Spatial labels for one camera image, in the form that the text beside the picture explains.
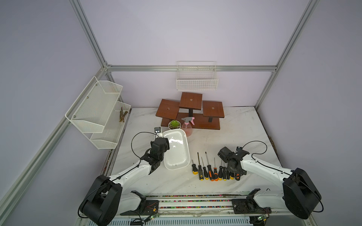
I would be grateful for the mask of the black yellow-end screwdriver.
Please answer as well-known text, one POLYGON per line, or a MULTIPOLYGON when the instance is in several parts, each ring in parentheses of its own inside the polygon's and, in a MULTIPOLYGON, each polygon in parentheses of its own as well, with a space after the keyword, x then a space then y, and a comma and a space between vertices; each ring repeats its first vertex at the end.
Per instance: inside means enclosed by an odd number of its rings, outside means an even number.
POLYGON ((226 180, 227 180, 227 170, 226 170, 226 167, 223 167, 223 168, 222 168, 222 172, 223 172, 222 178, 223 178, 224 181, 226 181, 226 180))

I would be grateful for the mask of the black ribbed screwdriver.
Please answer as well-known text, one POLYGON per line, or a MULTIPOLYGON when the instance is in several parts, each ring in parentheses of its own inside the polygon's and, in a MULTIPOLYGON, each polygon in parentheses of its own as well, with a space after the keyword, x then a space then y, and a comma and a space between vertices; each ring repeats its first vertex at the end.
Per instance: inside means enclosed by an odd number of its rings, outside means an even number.
POLYGON ((220 164, 220 167, 219 167, 218 178, 219 178, 219 180, 223 179, 223 160, 221 160, 221 164, 220 164))

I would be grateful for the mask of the black orange-band screwdriver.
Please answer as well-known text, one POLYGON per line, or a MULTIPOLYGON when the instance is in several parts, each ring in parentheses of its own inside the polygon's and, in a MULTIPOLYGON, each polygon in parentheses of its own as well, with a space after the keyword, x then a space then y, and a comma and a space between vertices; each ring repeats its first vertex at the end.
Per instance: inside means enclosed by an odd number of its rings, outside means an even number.
POLYGON ((219 180, 218 171, 217 171, 217 167, 216 167, 216 159, 215 158, 214 158, 214 180, 215 181, 219 180))

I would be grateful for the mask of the white plastic storage box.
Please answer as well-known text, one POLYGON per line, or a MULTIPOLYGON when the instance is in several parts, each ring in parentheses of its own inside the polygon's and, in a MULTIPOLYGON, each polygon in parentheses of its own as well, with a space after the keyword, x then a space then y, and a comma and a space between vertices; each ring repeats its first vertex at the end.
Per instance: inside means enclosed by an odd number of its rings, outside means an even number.
POLYGON ((189 146, 184 130, 175 129, 163 132, 163 138, 169 141, 170 149, 165 152, 164 165, 168 170, 177 170, 187 167, 190 162, 189 146))

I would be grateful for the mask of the black orange hex-collar screwdriver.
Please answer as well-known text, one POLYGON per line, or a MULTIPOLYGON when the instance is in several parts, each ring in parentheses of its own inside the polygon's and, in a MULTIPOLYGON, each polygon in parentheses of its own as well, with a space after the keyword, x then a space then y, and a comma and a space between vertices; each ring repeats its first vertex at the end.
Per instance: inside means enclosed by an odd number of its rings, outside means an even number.
POLYGON ((205 152, 205 155, 206 155, 206 161, 207 161, 207 171, 208 171, 208 176, 209 176, 209 179, 211 181, 214 181, 214 174, 213 174, 213 171, 212 171, 212 167, 209 163, 209 159, 208 159, 208 156, 207 156, 207 152, 205 152))

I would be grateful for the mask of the thin black precision screwdriver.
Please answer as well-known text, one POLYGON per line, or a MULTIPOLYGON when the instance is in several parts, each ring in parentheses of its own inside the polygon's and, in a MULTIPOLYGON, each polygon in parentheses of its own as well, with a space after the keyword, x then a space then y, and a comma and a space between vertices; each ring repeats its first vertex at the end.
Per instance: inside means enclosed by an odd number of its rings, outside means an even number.
POLYGON ((206 180, 208 180, 208 179, 209 179, 209 176, 208 176, 208 172, 207 172, 207 170, 206 170, 206 167, 205 167, 205 165, 204 165, 203 158, 201 158, 201 161, 202 161, 202 165, 203 165, 204 177, 205 177, 206 180))

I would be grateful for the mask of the long yellow-dotted flathead screwdriver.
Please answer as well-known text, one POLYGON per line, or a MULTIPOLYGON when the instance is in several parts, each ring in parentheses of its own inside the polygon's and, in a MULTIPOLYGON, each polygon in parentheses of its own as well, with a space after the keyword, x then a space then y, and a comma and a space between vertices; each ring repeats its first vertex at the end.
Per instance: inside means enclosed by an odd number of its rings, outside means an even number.
POLYGON ((201 164, 200 164, 199 153, 198 153, 198 162, 199 162, 199 165, 198 165, 199 179, 204 180, 203 170, 202 170, 202 167, 201 167, 201 164))

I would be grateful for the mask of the stubby black yellow screwdriver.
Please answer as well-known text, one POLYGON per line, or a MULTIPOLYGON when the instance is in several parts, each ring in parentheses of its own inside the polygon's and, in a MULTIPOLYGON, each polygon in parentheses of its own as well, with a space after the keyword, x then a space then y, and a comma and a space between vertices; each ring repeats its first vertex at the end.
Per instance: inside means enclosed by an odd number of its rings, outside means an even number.
POLYGON ((191 163, 192 163, 192 165, 191 165, 191 166, 192 166, 192 173, 193 173, 194 175, 198 175, 198 169, 197 169, 194 161, 191 160, 191 163))

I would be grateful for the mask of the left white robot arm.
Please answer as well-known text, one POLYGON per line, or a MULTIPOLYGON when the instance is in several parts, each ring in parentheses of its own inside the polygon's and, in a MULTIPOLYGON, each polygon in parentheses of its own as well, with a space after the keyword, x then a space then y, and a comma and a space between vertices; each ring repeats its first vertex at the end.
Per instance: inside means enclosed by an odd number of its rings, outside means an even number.
POLYGON ((134 166, 110 177, 98 176, 78 207, 78 213, 98 226, 107 226, 116 215, 138 209, 145 197, 137 191, 122 195, 122 191, 153 173, 170 149, 169 140, 163 137, 151 141, 150 145, 134 166))

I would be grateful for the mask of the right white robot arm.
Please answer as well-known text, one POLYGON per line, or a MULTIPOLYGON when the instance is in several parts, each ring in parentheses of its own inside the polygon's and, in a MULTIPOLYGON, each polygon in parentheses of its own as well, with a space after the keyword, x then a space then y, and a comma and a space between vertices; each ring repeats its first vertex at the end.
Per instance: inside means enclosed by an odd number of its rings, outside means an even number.
POLYGON ((223 147, 218 156, 227 164, 227 170, 234 175, 255 174, 276 185, 277 191, 254 189, 246 197, 250 212, 260 209, 284 209, 300 219, 308 219, 317 205, 322 204, 321 194, 308 176, 300 168, 295 170, 278 167, 237 147, 233 152, 223 147))

